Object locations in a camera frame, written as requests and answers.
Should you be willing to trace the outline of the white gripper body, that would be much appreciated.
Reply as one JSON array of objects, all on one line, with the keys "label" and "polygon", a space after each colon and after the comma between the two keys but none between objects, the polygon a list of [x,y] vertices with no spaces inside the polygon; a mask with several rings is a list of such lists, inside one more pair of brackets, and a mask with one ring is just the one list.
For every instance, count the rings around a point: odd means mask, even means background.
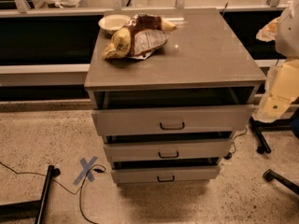
[{"label": "white gripper body", "polygon": [[281,66],[272,66],[265,83],[265,93],[254,113],[263,123],[280,119],[299,97],[299,60],[287,59]]}]

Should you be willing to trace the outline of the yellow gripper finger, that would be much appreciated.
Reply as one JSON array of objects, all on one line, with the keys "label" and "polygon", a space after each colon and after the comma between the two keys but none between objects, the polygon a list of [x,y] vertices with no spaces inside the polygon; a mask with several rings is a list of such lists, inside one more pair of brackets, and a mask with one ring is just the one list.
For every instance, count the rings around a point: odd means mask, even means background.
[{"label": "yellow gripper finger", "polygon": [[263,42],[270,42],[276,40],[279,18],[274,18],[268,22],[256,35],[256,38]]}]

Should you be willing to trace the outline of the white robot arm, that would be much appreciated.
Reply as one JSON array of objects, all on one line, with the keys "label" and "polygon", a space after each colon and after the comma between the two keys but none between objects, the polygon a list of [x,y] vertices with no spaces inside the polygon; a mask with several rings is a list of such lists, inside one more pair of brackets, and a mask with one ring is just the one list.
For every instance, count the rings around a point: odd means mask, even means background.
[{"label": "white robot arm", "polygon": [[286,57],[267,72],[265,94],[255,112],[264,123],[280,119],[299,98],[299,0],[291,0],[281,15],[268,22],[256,35],[264,42],[275,42],[277,53]]}]

